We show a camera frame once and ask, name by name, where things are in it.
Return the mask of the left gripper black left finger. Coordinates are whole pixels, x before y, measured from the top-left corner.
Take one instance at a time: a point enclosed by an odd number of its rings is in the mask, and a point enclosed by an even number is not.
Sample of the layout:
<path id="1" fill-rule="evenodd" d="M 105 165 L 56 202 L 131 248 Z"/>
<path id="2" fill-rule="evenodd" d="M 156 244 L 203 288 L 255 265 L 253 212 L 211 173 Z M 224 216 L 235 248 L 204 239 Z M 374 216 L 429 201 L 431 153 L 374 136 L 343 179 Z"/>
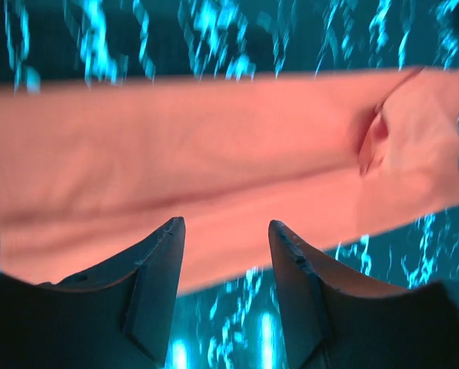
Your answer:
<path id="1" fill-rule="evenodd" d="M 161 368 L 185 244 L 172 218 L 58 284 L 0 273 L 0 368 Z"/>

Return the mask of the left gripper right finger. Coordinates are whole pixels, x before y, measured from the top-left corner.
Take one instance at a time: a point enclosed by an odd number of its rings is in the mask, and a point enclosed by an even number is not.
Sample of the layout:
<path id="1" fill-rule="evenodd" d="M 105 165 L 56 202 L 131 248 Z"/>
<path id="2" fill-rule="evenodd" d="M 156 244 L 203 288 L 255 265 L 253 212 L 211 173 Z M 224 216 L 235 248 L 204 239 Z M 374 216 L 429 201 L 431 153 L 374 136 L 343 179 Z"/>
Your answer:
<path id="1" fill-rule="evenodd" d="M 268 229 L 291 368 L 459 368 L 459 281 L 407 289 Z"/>

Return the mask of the orange t shirt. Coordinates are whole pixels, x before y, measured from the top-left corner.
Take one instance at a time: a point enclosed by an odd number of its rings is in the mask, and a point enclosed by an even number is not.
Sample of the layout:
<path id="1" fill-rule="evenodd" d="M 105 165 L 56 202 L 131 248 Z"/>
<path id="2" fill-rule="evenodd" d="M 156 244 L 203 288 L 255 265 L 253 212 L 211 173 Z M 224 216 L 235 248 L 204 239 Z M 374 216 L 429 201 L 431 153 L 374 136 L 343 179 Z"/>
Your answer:
<path id="1" fill-rule="evenodd" d="M 180 293 L 459 204 L 459 68 L 0 88 L 0 268 L 57 282 L 187 226 Z"/>

